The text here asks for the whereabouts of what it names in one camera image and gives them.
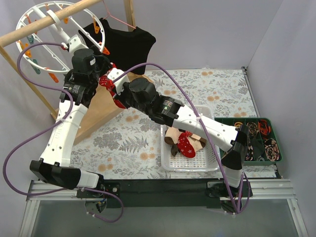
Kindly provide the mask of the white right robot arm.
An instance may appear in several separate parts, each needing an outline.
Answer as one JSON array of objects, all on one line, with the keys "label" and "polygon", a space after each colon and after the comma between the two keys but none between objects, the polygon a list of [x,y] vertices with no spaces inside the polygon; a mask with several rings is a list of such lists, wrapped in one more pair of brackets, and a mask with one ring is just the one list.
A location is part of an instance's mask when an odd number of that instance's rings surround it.
[{"label": "white right robot arm", "polygon": [[184,105],[172,97],[160,95],[153,83],[145,78],[133,81],[116,79],[115,96],[126,108],[135,108],[152,121],[210,138],[226,154],[221,158],[225,183],[224,192],[235,196],[241,191],[243,163],[249,144],[249,129],[219,123],[203,116],[193,106]]}]

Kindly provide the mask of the cream brown striped sock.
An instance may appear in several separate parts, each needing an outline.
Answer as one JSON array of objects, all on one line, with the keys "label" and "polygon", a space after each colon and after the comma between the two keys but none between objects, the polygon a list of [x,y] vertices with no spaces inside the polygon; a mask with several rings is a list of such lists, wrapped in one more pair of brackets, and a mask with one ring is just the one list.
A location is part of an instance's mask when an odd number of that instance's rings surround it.
[{"label": "cream brown striped sock", "polygon": [[169,127],[165,132],[164,141],[170,146],[172,146],[173,144],[178,144],[178,139],[180,135],[181,132],[179,131],[179,129]]},{"label": "cream brown striped sock", "polygon": [[200,137],[200,136],[192,134],[190,136],[190,139],[191,139],[190,143],[192,144],[192,146],[196,152],[203,149],[206,146],[207,140]]}]

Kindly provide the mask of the white round clip hanger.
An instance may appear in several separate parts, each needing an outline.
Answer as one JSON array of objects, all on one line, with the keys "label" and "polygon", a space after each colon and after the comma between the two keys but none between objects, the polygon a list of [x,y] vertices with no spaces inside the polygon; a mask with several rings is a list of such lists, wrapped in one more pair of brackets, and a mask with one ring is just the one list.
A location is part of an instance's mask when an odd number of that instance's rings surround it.
[{"label": "white round clip hanger", "polygon": [[[25,47],[39,42],[67,43],[71,37],[78,35],[88,48],[91,44],[94,49],[101,53],[106,52],[105,31],[96,14],[88,9],[88,12],[78,12],[71,18],[67,17],[60,20],[60,28],[57,30],[57,24],[53,24],[20,39],[16,42],[18,50],[22,51]],[[23,55],[23,59],[30,64],[36,74],[46,72],[51,76],[66,74],[70,70],[71,57],[72,53],[51,45],[34,47]]]}]

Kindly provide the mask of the red patterned sock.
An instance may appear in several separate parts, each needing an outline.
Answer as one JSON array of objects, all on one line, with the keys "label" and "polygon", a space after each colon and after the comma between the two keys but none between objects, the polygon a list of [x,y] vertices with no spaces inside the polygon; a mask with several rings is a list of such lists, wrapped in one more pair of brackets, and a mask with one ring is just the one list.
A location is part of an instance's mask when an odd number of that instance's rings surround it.
[{"label": "red patterned sock", "polygon": [[187,158],[194,158],[196,156],[196,152],[189,141],[192,133],[186,131],[182,132],[178,139],[178,147],[182,155]]},{"label": "red patterned sock", "polygon": [[110,93],[115,105],[121,109],[125,109],[125,106],[123,103],[116,99],[117,95],[117,89],[115,84],[113,83],[113,80],[115,80],[117,77],[119,77],[121,74],[123,74],[122,70],[117,69],[116,65],[114,63],[111,63],[112,68],[109,69],[103,76],[99,79],[99,84],[106,88],[106,90]]}]

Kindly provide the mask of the black sock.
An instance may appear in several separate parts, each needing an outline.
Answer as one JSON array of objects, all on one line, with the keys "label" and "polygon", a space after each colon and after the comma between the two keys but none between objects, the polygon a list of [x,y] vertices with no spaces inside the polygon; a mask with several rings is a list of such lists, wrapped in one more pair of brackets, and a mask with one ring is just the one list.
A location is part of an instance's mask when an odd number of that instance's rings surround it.
[{"label": "black sock", "polygon": [[171,155],[172,155],[173,157],[175,157],[175,156],[177,156],[178,154],[180,154],[181,152],[180,152],[180,150],[179,150],[178,144],[173,144],[173,145],[171,146],[170,152],[171,152]]}]

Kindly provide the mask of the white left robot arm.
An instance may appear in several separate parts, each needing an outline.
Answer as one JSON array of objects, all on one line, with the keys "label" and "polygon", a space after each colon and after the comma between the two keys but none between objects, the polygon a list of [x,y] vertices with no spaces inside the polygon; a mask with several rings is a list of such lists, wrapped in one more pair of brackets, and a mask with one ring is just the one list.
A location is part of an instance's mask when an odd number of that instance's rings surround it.
[{"label": "white left robot arm", "polygon": [[45,183],[70,190],[88,188],[89,193],[98,198],[105,191],[100,176],[71,167],[70,160],[77,131],[96,94],[99,78],[112,65],[105,56],[82,48],[74,52],[72,66],[65,76],[60,95],[56,127],[39,160],[31,162],[30,170]]}]

